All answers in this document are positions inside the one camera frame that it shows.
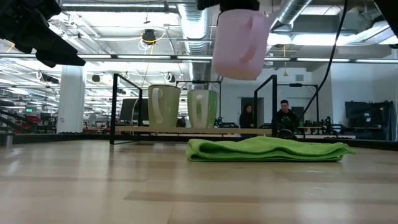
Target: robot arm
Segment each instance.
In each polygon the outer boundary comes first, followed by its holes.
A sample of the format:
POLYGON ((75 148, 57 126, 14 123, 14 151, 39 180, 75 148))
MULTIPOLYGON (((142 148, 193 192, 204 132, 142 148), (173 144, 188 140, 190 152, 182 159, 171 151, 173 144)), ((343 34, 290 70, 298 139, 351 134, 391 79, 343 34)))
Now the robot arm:
POLYGON ((36 49, 37 60, 49 67, 83 66, 78 51, 49 28, 47 20, 60 13, 55 0, 0 0, 0 39, 25 54, 36 49))

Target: black cable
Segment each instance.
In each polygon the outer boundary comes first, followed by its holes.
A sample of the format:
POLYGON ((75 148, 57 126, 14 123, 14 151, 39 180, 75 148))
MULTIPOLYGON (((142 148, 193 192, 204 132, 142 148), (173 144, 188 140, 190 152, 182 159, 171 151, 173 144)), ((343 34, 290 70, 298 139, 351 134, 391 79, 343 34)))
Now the black cable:
POLYGON ((333 47, 331 49, 331 54, 330 54, 328 67, 326 69, 326 74, 323 77, 323 80, 322 80, 321 84, 319 85, 318 90, 314 93, 314 95, 312 96, 310 102, 308 103, 307 107, 305 108, 303 114, 301 114, 301 116, 297 119, 297 122, 300 121, 300 119, 302 119, 304 114, 308 111, 308 109, 310 108, 312 102, 318 96, 319 91, 322 89, 323 84, 325 84, 325 82, 326 82, 326 80, 328 78, 328 75, 329 75, 329 72, 330 72, 331 63, 333 62, 333 57, 335 56, 335 51, 336 51, 336 47, 337 47, 337 40, 338 40, 338 37, 340 36, 341 29, 343 28, 344 18, 346 17, 347 5, 348 5, 348 0, 345 0, 344 1, 343 14, 341 15, 340 24, 338 26, 337 33, 336 33, 336 42, 335 42, 335 44, 333 45, 333 47))

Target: white column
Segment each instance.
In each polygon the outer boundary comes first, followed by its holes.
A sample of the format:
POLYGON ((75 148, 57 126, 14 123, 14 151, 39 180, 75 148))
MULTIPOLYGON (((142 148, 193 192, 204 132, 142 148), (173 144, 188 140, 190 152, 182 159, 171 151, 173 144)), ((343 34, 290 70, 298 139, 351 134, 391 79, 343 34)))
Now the white column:
POLYGON ((86 72, 83 67, 62 66, 57 132, 83 131, 86 72))

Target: black jacket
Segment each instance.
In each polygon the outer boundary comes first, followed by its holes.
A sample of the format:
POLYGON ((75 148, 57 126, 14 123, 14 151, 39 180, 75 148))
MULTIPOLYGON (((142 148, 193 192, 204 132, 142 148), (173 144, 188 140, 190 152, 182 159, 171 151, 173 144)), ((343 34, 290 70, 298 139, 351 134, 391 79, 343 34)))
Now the black jacket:
POLYGON ((278 130, 288 129, 294 132, 297 126, 297 116, 296 114, 289 109, 287 113, 284 113, 282 110, 279 110, 276 117, 276 122, 278 126, 278 130))
POLYGON ((252 128, 250 124, 254 124, 252 114, 243 113, 239 117, 239 125, 241 128, 252 128))

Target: green towel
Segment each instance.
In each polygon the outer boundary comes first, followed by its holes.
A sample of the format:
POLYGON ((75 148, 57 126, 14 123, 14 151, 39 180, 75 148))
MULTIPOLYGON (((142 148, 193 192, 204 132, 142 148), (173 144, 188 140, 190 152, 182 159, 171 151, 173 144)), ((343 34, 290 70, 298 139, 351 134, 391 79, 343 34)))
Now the green towel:
POLYGON ((344 154, 355 154, 343 143, 312 143, 255 137, 240 142, 212 142, 191 139, 189 161, 339 161, 344 154))

